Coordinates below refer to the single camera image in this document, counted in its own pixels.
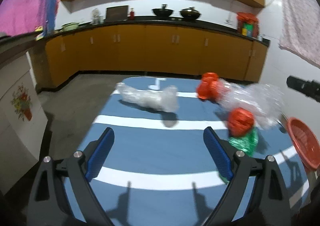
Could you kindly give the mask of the black wok left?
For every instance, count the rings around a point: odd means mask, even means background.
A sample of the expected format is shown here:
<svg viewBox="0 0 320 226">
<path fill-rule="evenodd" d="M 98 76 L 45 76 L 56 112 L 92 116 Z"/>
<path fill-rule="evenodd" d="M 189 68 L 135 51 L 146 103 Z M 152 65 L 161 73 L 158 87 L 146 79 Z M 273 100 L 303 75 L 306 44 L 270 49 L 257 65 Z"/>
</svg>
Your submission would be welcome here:
<svg viewBox="0 0 320 226">
<path fill-rule="evenodd" d="M 152 9 L 152 12 L 159 18 L 168 18 L 173 14 L 174 11 L 167 8 L 167 6 L 167 4 L 162 4 L 160 8 Z"/>
</svg>

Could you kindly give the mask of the dark cutting board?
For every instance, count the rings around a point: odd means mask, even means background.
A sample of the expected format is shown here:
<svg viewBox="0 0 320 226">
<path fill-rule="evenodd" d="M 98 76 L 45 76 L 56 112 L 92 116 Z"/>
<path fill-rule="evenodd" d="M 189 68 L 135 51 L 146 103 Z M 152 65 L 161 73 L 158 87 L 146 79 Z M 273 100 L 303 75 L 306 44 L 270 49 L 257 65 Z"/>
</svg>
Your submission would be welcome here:
<svg viewBox="0 0 320 226">
<path fill-rule="evenodd" d="M 106 8 L 105 22 L 124 21 L 128 18 L 128 5 Z"/>
</svg>

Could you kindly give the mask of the lower orange kitchen cabinets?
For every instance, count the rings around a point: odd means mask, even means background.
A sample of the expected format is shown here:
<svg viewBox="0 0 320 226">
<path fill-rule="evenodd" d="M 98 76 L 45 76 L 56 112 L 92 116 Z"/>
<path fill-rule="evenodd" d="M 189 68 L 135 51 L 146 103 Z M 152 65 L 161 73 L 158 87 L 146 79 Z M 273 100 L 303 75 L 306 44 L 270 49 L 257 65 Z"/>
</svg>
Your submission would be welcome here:
<svg viewBox="0 0 320 226">
<path fill-rule="evenodd" d="M 117 24 L 54 35 L 31 53 L 36 83 L 54 89 L 78 72 L 198 76 L 258 82 L 269 41 L 172 24 Z"/>
</svg>

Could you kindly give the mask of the black wok with lid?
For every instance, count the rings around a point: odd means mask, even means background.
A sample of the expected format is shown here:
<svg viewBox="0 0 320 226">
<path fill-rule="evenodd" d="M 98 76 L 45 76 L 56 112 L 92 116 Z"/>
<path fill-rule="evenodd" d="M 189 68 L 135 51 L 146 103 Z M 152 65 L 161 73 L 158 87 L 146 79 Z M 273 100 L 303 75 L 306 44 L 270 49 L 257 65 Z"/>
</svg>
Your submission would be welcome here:
<svg viewBox="0 0 320 226">
<path fill-rule="evenodd" d="M 180 11 L 180 15 L 187 21 L 195 21 L 201 16 L 201 13 L 195 10 L 194 7 L 189 7 L 182 9 Z"/>
</svg>

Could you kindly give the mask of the purple blue hanging cloth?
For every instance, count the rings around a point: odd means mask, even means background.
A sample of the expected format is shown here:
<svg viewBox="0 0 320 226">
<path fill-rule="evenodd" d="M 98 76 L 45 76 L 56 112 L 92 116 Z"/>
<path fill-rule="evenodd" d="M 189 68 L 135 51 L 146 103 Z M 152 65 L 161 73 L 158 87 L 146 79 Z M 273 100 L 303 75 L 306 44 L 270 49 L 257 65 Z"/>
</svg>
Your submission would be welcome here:
<svg viewBox="0 0 320 226">
<path fill-rule="evenodd" d="M 55 29 L 59 0 L 3 0 L 1 32 L 17 36 L 42 28 L 44 34 Z"/>
</svg>

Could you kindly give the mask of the clear jar on counter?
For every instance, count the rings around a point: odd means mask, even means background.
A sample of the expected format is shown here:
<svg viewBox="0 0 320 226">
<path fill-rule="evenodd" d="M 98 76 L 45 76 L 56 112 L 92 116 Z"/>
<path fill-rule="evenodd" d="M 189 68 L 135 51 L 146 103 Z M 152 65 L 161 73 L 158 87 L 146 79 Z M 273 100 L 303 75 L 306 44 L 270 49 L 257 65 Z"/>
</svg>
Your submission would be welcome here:
<svg viewBox="0 0 320 226">
<path fill-rule="evenodd" d="M 92 24 L 97 25 L 103 23 L 103 16 L 101 15 L 98 8 L 92 10 Z"/>
</svg>

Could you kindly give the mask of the red plastic waste basket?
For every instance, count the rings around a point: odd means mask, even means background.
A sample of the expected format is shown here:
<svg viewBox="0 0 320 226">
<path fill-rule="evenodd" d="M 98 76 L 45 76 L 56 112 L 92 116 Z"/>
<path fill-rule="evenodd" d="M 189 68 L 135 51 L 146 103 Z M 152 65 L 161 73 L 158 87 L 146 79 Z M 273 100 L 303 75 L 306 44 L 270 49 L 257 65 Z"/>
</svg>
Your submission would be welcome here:
<svg viewBox="0 0 320 226">
<path fill-rule="evenodd" d="M 315 172 L 319 168 L 319 142 L 312 130 L 300 119 L 287 119 L 286 130 L 304 166 Z"/>
</svg>

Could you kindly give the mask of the large bubble wrap sheet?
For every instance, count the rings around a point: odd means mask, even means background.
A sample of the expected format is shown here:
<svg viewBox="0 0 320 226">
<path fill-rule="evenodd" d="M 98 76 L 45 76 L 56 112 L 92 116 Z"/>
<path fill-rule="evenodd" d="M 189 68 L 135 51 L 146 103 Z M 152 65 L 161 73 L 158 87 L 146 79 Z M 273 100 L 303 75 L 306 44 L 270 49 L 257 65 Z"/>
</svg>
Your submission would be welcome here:
<svg viewBox="0 0 320 226">
<path fill-rule="evenodd" d="M 240 86 L 223 79 L 219 80 L 217 103 L 226 111 L 243 108 L 251 112 L 255 124 L 268 130 L 275 126 L 284 106 L 282 91 L 272 84 L 254 83 Z"/>
</svg>

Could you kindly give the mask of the white cabinet with flower picture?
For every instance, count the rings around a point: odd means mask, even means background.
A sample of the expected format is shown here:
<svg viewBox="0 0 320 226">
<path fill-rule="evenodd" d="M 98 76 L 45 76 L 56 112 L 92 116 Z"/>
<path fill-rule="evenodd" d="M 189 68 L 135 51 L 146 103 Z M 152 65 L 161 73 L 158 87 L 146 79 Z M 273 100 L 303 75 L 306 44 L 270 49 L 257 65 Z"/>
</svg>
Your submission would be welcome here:
<svg viewBox="0 0 320 226">
<path fill-rule="evenodd" d="M 37 96 L 28 55 L 1 68 L 1 193 L 38 161 L 48 119 Z"/>
</svg>

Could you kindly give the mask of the pink floral hanging cloth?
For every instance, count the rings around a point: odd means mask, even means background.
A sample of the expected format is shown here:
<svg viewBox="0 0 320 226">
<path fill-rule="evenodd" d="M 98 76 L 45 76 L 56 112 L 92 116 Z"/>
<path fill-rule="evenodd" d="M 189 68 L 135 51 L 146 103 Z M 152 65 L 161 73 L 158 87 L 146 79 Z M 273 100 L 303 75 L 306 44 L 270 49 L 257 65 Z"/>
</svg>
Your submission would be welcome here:
<svg viewBox="0 0 320 226">
<path fill-rule="evenodd" d="M 316 0 L 282 0 L 279 47 L 319 67 L 319 4 Z"/>
</svg>

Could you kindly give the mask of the red plastic bag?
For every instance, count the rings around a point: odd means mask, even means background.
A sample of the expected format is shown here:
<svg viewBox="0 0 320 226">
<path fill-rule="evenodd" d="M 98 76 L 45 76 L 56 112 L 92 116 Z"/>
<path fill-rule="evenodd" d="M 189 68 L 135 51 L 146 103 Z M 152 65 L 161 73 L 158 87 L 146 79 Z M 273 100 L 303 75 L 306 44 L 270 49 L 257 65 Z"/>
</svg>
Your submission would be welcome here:
<svg viewBox="0 0 320 226">
<path fill-rule="evenodd" d="M 233 109 L 227 119 L 227 128 L 232 137 L 245 136 L 254 126 L 254 116 L 241 107 Z"/>
<path fill-rule="evenodd" d="M 218 100 L 221 96 L 223 83 L 216 73 L 204 73 L 196 92 L 200 100 Z"/>
</svg>

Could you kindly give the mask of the green plastic bag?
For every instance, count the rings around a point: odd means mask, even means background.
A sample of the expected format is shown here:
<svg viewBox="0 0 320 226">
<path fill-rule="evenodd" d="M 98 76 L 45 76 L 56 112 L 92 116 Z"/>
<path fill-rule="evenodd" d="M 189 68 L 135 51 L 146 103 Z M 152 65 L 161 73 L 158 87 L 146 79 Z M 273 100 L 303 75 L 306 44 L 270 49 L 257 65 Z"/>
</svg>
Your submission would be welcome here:
<svg viewBox="0 0 320 226">
<path fill-rule="evenodd" d="M 252 157 L 259 141 L 258 130 L 253 127 L 246 135 L 229 137 L 228 142 L 238 150 Z"/>
</svg>

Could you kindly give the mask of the clear plastic bag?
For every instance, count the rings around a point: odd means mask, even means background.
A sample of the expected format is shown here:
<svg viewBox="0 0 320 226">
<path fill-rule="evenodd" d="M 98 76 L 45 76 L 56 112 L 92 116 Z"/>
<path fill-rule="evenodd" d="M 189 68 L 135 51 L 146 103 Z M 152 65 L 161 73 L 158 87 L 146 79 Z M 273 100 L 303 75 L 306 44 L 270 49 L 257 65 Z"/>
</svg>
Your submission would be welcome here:
<svg viewBox="0 0 320 226">
<path fill-rule="evenodd" d="M 174 113 L 179 109 L 177 87 L 168 86 L 163 91 L 138 90 L 123 82 L 116 85 L 122 100 L 140 107 L 151 108 L 157 111 Z"/>
</svg>

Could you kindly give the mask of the green pot on counter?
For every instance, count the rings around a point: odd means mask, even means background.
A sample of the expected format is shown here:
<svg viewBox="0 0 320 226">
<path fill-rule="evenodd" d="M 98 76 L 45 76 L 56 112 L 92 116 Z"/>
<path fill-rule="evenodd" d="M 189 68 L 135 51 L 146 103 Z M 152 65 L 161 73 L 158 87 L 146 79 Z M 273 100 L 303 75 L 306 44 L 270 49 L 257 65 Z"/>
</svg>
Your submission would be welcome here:
<svg viewBox="0 0 320 226">
<path fill-rule="evenodd" d="M 63 32 L 72 31 L 72 30 L 76 30 L 78 27 L 79 27 L 78 22 L 66 23 L 62 25 L 62 31 Z"/>
</svg>

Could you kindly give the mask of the red bag of groceries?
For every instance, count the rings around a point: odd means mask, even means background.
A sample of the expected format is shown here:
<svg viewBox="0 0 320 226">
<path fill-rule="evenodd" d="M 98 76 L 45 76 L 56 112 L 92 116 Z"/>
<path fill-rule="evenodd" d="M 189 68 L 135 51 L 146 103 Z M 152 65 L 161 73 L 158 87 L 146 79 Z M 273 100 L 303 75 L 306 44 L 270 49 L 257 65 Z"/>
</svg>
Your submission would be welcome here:
<svg viewBox="0 0 320 226">
<path fill-rule="evenodd" d="M 247 37 L 257 38 L 259 35 L 259 19 L 251 14 L 238 12 L 237 13 L 237 32 Z"/>
</svg>

